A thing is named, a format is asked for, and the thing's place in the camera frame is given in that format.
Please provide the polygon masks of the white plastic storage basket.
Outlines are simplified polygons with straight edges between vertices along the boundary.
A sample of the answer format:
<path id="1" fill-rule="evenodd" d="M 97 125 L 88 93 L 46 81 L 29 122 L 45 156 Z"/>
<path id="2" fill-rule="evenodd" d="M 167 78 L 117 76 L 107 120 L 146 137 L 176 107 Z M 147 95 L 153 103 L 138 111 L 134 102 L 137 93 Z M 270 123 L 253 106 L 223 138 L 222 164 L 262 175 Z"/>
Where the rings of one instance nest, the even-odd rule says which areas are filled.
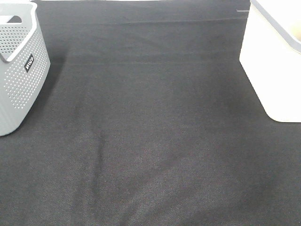
<path id="1" fill-rule="evenodd" d="M 301 2 L 252 0 L 240 63 L 266 114 L 301 121 Z"/>

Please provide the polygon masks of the black fabric table cover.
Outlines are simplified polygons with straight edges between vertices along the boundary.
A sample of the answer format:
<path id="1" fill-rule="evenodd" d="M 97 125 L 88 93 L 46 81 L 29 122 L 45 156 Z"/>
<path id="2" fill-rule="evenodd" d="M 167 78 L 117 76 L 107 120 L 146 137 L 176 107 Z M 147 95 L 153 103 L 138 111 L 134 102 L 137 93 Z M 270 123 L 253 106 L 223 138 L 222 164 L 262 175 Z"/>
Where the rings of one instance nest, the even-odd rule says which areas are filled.
<path id="1" fill-rule="evenodd" d="M 238 59 L 249 1 L 37 5 L 51 67 L 0 139 L 1 225 L 300 225 L 301 126 Z"/>

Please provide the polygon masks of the grey perforated plastic basket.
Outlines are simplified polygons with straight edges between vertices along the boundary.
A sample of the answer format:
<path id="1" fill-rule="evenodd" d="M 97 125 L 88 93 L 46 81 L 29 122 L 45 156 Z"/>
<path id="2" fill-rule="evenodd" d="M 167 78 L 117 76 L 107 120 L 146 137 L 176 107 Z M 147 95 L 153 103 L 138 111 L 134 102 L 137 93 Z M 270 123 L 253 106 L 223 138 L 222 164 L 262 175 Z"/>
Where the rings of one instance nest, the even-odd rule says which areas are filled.
<path id="1" fill-rule="evenodd" d="M 50 60 L 37 4 L 2 0 L 1 16 L 17 16 L 19 23 L 0 25 L 0 134 L 14 132 L 34 104 L 45 82 Z"/>

